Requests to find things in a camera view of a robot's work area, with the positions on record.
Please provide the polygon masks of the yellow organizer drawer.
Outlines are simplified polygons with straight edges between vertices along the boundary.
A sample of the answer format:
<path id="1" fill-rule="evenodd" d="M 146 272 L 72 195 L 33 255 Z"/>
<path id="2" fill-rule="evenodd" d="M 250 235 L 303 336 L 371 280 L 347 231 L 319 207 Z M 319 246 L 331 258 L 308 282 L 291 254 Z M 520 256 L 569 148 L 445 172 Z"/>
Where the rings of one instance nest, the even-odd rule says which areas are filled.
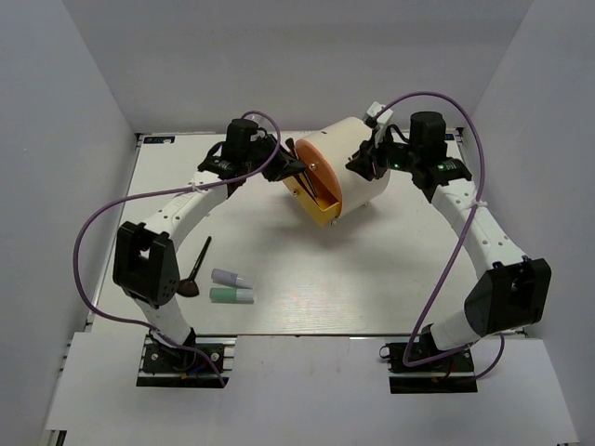
<path id="1" fill-rule="evenodd" d="M 313 172 L 308 173 L 308 178 L 314 187 L 314 192 L 311 191 L 303 174 L 288 177 L 283 180 L 283 183 L 318 226 L 327 226 L 340 215 L 342 208 L 340 187 L 332 178 L 326 176 L 319 178 Z"/>

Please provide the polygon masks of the black makeup brush slim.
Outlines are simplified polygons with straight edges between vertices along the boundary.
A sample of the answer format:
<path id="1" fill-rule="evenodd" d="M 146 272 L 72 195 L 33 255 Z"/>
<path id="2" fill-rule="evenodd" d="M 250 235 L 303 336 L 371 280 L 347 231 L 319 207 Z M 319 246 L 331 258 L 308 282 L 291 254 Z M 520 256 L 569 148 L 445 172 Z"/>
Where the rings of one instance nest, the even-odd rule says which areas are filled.
<path id="1" fill-rule="evenodd" d="M 299 156 L 298 156 L 298 153 L 296 150 L 296 146 L 295 146 L 295 141 L 292 138 L 288 138 L 285 141 L 285 145 L 289 149 L 292 156 L 300 162 L 300 159 L 299 159 Z M 303 169 L 301 170 L 301 172 L 299 174 L 303 178 L 303 183 L 304 183 L 306 189 L 308 190 L 308 194 L 313 199 L 316 199 L 318 197 L 318 193 L 317 193 L 317 190 L 315 189 L 310 177 L 308 176 L 306 166 L 303 166 Z"/>

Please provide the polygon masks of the cream round drawer organizer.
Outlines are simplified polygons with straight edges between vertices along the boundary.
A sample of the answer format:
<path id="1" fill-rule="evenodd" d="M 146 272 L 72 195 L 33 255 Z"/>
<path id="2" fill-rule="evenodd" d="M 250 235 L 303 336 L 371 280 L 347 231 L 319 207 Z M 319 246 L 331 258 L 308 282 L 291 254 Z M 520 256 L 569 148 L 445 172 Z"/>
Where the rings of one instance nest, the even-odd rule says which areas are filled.
<path id="1" fill-rule="evenodd" d="M 387 188 L 390 174 L 365 151 L 372 138 L 364 121 L 348 117 L 296 141 L 306 170 L 284 183 L 319 226 L 335 223 Z"/>

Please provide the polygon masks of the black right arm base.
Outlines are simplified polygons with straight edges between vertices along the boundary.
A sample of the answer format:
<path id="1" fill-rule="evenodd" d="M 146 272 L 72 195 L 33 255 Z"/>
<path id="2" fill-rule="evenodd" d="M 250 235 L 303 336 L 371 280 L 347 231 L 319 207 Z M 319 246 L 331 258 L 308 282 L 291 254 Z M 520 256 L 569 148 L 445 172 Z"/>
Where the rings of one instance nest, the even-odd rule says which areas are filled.
<path id="1" fill-rule="evenodd" d="M 390 338 L 378 351 L 388 365 L 390 393 L 398 395 L 467 394 L 478 391 L 470 348 L 414 367 L 403 363 L 408 336 Z"/>

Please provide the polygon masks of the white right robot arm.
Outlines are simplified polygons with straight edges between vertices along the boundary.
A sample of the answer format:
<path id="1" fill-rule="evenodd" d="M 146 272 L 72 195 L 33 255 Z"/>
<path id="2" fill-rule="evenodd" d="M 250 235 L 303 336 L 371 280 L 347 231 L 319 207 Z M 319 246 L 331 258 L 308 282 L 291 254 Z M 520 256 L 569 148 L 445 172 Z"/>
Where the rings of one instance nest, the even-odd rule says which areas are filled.
<path id="1" fill-rule="evenodd" d="M 461 310 L 443 321 L 416 323 L 404 365 L 424 364 L 439 371 L 454 353 L 488 335 L 541 321 L 551 281 L 549 263 L 518 247 L 478 198 L 479 185 L 469 169 L 447 153 L 443 116 L 414 113 L 407 137 L 373 112 L 364 123 L 371 136 L 351 156 L 347 169 L 368 181 L 382 179 L 389 170 L 410 174 L 456 234 L 456 246 L 467 252 L 478 279 Z"/>

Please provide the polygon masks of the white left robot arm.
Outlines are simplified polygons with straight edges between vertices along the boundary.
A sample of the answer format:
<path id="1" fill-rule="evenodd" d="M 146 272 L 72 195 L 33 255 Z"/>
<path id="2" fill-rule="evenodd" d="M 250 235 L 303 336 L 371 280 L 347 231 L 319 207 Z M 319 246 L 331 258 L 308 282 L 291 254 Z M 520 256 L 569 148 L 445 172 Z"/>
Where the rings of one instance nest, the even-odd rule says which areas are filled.
<path id="1" fill-rule="evenodd" d="M 197 351 L 193 329 L 176 298 L 181 244 L 249 174 L 276 182 L 305 170 L 306 165 L 279 138 L 252 120 L 236 118 L 228 125 L 225 138 L 199 163 L 187 191 L 176 194 L 143 221 L 127 221 L 118 229 L 112 279 L 139 306 L 158 340 L 167 345 L 164 357 L 175 370 L 191 368 Z"/>

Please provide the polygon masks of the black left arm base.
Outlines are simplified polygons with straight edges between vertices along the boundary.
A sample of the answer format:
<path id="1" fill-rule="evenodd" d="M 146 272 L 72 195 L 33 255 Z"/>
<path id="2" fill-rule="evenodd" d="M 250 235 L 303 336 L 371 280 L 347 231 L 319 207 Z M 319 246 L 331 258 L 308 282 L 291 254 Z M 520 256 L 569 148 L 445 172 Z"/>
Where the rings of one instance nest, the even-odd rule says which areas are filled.
<path id="1" fill-rule="evenodd" d="M 225 383 L 231 376 L 235 337 L 197 336 L 196 348 L 216 366 Z M 162 346 L 149 335 L 141 351 L 137 387 L 223 388 L 213 368 L 201 355 Z"/>

